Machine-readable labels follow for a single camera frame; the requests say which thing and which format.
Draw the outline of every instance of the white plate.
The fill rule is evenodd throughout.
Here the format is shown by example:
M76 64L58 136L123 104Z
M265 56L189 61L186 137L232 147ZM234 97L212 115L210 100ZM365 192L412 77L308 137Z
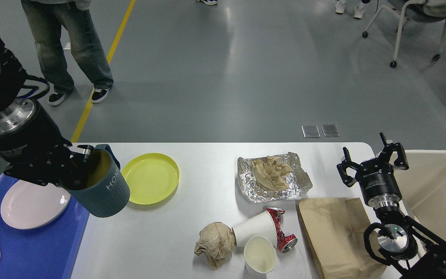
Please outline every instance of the white plate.
M70 194L63 188L19 180L1 202L1 217L17 229L39 228L60 216L69 201Z

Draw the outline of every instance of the person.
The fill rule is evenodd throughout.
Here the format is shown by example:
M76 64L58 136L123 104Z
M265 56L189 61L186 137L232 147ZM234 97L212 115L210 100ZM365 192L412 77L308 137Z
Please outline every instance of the person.
M69 33L71 54L94 85L91 101L103 101L113 85L113 75L89 12L90 0L21 0L32 31L44 78L53 84L48 97L60 104L74 90L67 71L62 43L62 26Z
M195 0L196 2L203 2L206 5L212 6L212 5L217 5L218 4L218 0Z
M359 2L359 4L354 8L354 18L362 18L362 15L364 14L364 8L370 1L371 0L361 0L361 2ZM339 0L335 4L335 12L337 14L343 14L343 11L345 11L345 7L347 7L347 0Z

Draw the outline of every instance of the paper bag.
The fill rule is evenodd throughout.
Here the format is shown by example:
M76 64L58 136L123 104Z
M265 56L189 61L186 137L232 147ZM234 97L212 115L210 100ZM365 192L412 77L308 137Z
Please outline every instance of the paper bag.
M364 248L370 221L359 198L305 198L299 214L322 278L375 279L384 272Z

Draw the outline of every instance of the yellow plate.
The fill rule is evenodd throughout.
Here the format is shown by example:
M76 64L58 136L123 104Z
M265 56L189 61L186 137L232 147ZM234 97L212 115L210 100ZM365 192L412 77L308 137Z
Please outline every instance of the yellow plate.
M178 185L178 166L170 157L148 153L131 160L122 169L130 188L129 201L151 205L167 198Z

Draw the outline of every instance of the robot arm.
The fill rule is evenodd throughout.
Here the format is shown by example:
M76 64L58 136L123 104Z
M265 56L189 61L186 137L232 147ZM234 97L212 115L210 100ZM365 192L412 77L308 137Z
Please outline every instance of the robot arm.
M374 209L381 221L371 224L364 231L366 251L374 260L393 265L402 274L401 279L446 279L446 242L411 217L404 216L398 204L402 194L393 171L409 168L405 151L400 143L386 141L383 133L380 136L384 148L377 158L357 164L350 160L347 148L343 148L345 158L337 165L347 187L359 182L364 203ZM398 157L391 165L394 152ZM347 168L356 171L354 178L347 174ZM378 251L384 258L375 255L369 242L369 235L376 229ZM415 238L423 242L427 253L414 266L406 269L398 262L416 256L418 248Z
M46 88L34 94L38 86L25 85L27 80ZM31 92L18 96L22 88ZM94 148L70 150L72 144L36 100L48 90L47 81L29 76L0 38L0 157L9 163L4 173L38 185L83 189Z

